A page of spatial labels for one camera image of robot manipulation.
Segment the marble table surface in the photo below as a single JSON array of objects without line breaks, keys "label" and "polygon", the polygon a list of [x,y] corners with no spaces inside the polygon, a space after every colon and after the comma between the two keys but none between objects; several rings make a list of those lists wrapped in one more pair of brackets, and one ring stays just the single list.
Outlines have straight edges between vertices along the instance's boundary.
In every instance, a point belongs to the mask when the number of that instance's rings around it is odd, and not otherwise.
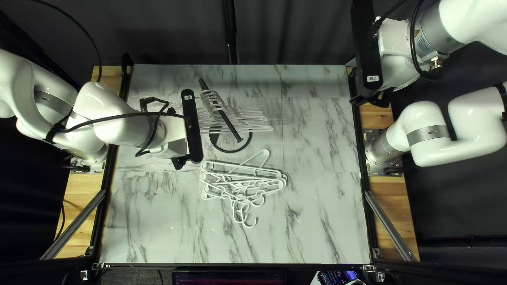
[{"label": "marble table surface", "polygon": [[120,147],[101,262],[369,263],[345,67],[136,65],[128,103],[139,110],[155,96],[181,114],[180,93],[200,96],[199,78],[232,106],[262,109],[274,128],[236,154],[203,135],[204,159],[240,163],[269,149],[266,167],[286,173],[287,187],[250,210],[258,222],[248,229],[228,202],[201,198],[199,165],[176,171],[167,157]]}]

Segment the pile of hangers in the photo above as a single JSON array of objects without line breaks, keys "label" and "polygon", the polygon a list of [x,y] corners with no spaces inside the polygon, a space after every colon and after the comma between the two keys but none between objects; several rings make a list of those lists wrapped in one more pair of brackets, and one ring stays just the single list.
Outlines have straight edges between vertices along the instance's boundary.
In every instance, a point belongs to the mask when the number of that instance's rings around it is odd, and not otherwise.
[{"label": "pile of hangers", "polygon": [[[259,167],[246,164],[259,154],[266,158]],[[282,190],[287,185],[287,176],[280,170],[264,168],[269,158],[269,150],[261,150],[240,164],[203,161],[201,181],[204,182],[204,200],[229,199],[233,220],[246,228],[257,224],[257,218],[249,225],[248,210],[260,207],[266,197]]]}]

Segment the wooden board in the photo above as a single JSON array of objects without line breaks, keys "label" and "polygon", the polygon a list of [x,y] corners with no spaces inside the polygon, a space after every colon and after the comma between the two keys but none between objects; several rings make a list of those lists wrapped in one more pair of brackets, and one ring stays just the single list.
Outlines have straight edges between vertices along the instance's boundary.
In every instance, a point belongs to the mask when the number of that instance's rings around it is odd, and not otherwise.
[{"label": "wooden board", "polygon": [[[97,76],[98,68],[95,67],[91,81],[96,81]],[[119,66],[104,66],[100,82],[119,93],[121,85],[121,68]],[[100,174],[71,173],[69,175],[63,203],[63,207],[65,209],[64,229],[71,224],[71,222],[90,202],[95,194],[100,191],[101,184],[102,175]],[[85,253],[86,248],[90,245],[94,221],[95,211],[81,225],[56,258],[82,256]],[[57,227],[58,230],[60,229],[61,222],[62,217],[60,215]]]},{"label": "wooden board", "polygon": [[[379,108],[369,103],[359,107],[363,128],[383,129],[393,124],[391,107]],[[379,205],[398,230],[407,246],[419,260],[419,250],[414,232],[414,224],[410,213],[410,204],[404,177],[370,177],[370,188]],[[403,260],[394,243],[375,218],[378,247],[382,258]]]}]

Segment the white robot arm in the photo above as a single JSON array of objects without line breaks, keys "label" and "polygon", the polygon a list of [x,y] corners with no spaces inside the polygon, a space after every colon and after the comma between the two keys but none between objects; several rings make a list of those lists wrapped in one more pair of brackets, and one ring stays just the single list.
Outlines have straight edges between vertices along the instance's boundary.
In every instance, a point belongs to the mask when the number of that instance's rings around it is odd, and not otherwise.
[{"label": "white robot arm", "polygon": [[507,55],[507,1],[440,0],[415,20],[386,19],[378,31],[384,84],[379,91],[402,89],[419,78],[412,62],[410,39],[414,38],[422,70],[442,68],[450,53],[471,42],[481,42]]},{"label": "white robot arm", "polygon": [[[66,116],[65,127],[69,129],[94,119],[139,112],[100,83],[89,82],[78,94],[61,78],[7,51],[0,50],[0,64],[0,117],[16,116],[18,130],[29,137],[48,141],[53,126]],[[154,126],[153,117],[127,117],[71,132],[58,131],[49,142],[76,155],[84,165],[101,163],[107,144],[141,148],[150,141],[146,147],[151,153],[164,152],[170,158],[185,156],[184,119],[161,116]],[[151,138],[153,128],[156,130]]]},{"label": "white robot arm", "polygon": [[367,159],[389,167],[398,156],[411,152],[418,166],[435,166],[496,152],[507,143],[503,126],[507,82],[453,99],[449,117],[457,140],[451,140],[437,104],[419,101],[403,109],[386,131],[365,144]]}]

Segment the barcode label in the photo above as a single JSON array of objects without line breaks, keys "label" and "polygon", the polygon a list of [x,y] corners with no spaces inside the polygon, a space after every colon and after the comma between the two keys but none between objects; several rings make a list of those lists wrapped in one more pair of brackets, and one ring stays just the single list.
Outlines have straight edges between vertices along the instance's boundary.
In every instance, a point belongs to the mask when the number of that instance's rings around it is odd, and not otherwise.
[{"label": "barcode label", "polygon": [[368,81],[368,82],[375,82],[375,81],[379,81],[379,76],[378,76],[378,75],[371,75],[371,76],[367,76],[367,77],[366,77],[366,81]]}]

